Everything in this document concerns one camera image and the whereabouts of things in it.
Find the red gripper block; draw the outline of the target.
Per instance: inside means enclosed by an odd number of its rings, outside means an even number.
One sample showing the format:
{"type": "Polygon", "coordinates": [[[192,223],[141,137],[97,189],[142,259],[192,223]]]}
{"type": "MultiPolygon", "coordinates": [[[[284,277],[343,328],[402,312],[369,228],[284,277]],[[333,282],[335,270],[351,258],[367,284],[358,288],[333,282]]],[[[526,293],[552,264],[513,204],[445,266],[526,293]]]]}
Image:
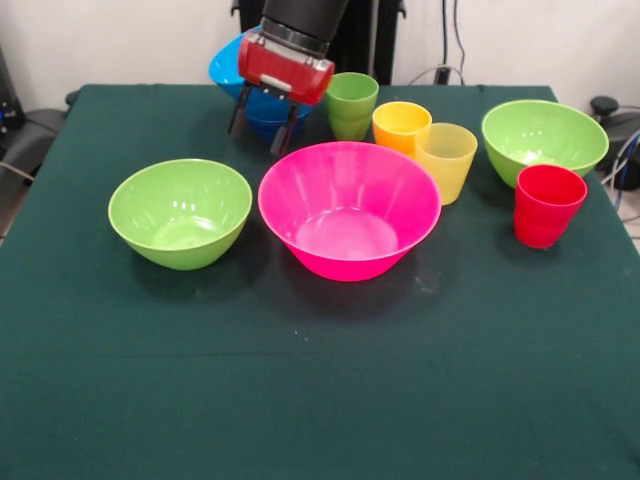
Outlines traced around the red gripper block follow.
{"type": "MultiPolygon", "coordinates": [[[[335,64],[290,49],[260,31],[249,31],[240,43],[238,71],[249,84],[276,91],[292,101],[286,122],[278,129],[270,148],[272,155],[281,157],[286,154],[295,129],[297,103],[315,106],[322,100],[334,75],[335,64]]],[[[250,85],[244,85],[236,101],[228,129],[231,136],[240,136],[244,129],[251,90],[250,85]]]]}

